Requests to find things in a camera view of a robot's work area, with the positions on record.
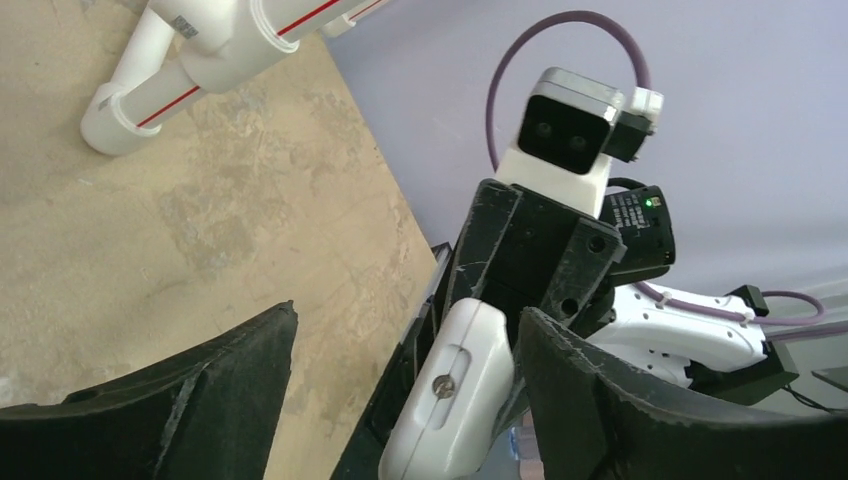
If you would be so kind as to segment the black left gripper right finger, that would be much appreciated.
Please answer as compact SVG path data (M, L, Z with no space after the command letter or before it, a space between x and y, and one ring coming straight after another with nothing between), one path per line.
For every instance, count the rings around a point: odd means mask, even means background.
M843 479L847 419L792 416L662 380L528 308L518 350L549 479Z

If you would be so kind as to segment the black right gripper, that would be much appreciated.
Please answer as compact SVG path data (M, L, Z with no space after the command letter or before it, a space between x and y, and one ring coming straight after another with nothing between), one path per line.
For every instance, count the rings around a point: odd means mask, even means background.
M524 339L531 325L528 312L541 312L554 325L578 334L590 332L612 308L606 277L623 252L614 227L580 218L579 212L527 188L482 181L458 239L436 249L437 269L422 307L388 361L330 478L378 477L380 457L443 317L462 298L480 296L507 315L516 374L494 427L497 434L505 431L531 405L527 378L536 370L527 359L536 347Z

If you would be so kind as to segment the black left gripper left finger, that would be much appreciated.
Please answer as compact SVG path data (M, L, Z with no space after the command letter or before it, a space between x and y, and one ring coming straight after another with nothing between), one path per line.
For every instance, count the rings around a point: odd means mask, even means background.
M58 404L4 408L2 477L262 478L297 328L292 303L280 303Z

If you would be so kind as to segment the white air conditioner remote control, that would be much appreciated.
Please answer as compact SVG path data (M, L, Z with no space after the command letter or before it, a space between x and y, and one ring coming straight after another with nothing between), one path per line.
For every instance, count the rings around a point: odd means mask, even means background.
M379 478L459 479L476 472L513 379L505 315L478 299L456 302L391 432Z

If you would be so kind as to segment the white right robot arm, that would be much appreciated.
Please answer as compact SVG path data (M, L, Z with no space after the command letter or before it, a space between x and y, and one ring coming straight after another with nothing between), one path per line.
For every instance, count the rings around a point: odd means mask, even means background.
M722 297L660 286L675 260L671 220L661 190L629 178L609 183L601 218L622 236L626 253L575 321L596 345L674 384L742 405L776 390L788 365L766 338L773 323L767 293L751 285ZM439 269L419 316L395 350L339 463L337 479L374 479L380 458L413 391L450 306L460 269L449 244L435 251Z

